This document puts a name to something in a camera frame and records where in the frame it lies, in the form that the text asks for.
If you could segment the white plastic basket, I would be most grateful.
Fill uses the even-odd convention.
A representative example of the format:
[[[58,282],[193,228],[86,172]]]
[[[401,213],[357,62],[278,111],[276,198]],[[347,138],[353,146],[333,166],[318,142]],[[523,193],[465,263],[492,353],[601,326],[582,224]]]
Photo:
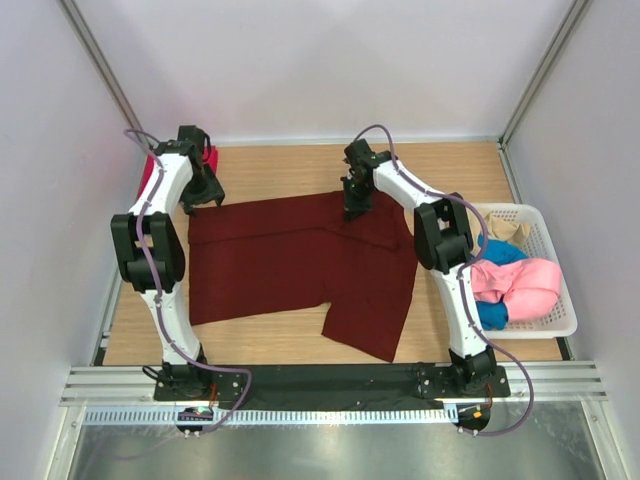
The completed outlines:
[[[471,288],[482,328],[493,339],[567,337],[577,317],[542,214],[524,204],[476,206],[486,223],[468,214],[481,260],[471,267]]]

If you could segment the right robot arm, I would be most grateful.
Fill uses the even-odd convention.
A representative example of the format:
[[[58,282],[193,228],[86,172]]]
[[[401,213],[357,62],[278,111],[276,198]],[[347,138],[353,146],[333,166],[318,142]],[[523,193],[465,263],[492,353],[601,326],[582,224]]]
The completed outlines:
[[[449,381],[464,396],[488,391],[497,372],[494,349],[487,343],[471,287],[474,245],[467,214],[472,206],[457,194],[445,194],[409,172],[395,153],[374,152],[357,139],[344,150],[348,173],[341,178],[344,218],[373,209],[373,193],[381,192],[414,220],[414,250],[420,265],[433,276],[449,328]]]

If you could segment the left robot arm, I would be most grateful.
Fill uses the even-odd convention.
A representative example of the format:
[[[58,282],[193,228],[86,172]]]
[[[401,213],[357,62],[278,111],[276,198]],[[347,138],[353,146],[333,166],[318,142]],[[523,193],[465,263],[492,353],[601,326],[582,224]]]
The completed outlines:
[[[212,167],[209,135],[182,125],[176,138],[160,141],[128,129],[152,160],[152,170],[138,199],[125,214],[112,217],[110,229],[121,278],[132,285],[150,310],[162,345],[159,368],[146,366],[158,401],[202,400],[213,389],[212,373],[189,320],[182,281],[186,256],[173,216],[192,215],[210,202],[221,205],[225,192]]]

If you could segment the dark red t-shirt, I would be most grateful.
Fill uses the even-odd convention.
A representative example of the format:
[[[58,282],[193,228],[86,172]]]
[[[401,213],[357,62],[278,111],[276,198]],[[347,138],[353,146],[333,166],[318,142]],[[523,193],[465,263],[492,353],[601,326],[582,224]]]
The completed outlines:
[[[417,269],[385,194],[346,220],[339,191],[200,208],[189,220],[192,325],[328,305],[322,334],[394,360]]]

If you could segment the blue t-shirt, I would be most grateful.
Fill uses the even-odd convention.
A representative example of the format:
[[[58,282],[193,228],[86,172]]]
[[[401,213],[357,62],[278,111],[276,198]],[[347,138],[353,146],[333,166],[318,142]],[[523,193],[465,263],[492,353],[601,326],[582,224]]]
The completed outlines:
[[[472,266],[472,290],[481,324],[485,330],[503,330],[509,322],[524,321],[529,314],[521,277],[530,258],[519,248],[499,240],[478,246],[484,255]]]

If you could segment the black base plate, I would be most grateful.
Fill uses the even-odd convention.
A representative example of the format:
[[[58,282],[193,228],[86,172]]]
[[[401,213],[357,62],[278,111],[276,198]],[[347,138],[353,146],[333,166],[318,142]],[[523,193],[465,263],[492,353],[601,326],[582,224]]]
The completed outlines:
[[[142,372],[155,382],[153,398],[164,402],[204,401],[229,409],[264,411],[400,411],[436,408],[446,399],[507,398],[510,388],[499,367],[488,391],[459,394],[451,389],[448,364],[254,365],[252,378],[229,372],[199,372],[193,366]]]

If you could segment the aluminium frame rail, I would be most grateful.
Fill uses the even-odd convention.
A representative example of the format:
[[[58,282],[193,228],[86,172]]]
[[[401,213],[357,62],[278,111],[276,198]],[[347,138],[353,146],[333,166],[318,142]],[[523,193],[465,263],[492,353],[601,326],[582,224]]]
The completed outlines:
[[[73,369],[63,406],[115,406],[205,401],[222,407],[241,395],[253,410],[411,410],[455,401],[604,400],[603,382],[589,361],[503,363],[480,380],[463,384],[445,364],[254,365],[252,375],[216,373],[204,385],[165,380],[140,367]]]

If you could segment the beige t-shirt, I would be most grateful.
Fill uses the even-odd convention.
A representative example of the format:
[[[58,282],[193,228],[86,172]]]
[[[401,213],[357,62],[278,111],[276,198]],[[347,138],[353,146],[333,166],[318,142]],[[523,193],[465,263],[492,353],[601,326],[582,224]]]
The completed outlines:
[[[491,239],[506,242],[518,248],[525,246],[531,233],[530,224],[505,220],[493,213],[486,214],[484,220]]]

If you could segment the folded red t-shirt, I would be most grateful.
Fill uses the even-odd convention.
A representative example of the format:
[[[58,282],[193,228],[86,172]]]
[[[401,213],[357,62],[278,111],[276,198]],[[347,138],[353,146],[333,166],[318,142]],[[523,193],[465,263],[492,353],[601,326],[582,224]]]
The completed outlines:
[[[218,150],[215,146],[205,148],[205,153],[203,154],[203,163],[206,165],[209,165],[213,173],[217,172],[218,158],[219,158]],[[154,168],[154,160],[150,156],[148,156],[143,169],[142,179],[139,185],[137,197],[140,197],[144,192],[144,189],[152,175],[153,168]]]

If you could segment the pink t-shirt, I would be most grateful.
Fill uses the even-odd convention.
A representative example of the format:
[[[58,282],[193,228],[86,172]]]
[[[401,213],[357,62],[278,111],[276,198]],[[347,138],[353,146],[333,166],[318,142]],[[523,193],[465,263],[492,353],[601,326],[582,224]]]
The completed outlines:
[[[559,300],[560,267],[527,258],[498,265],[480,260],[472,266],[471,285],[480,321],[486,329],[504,329],[549,314]]]

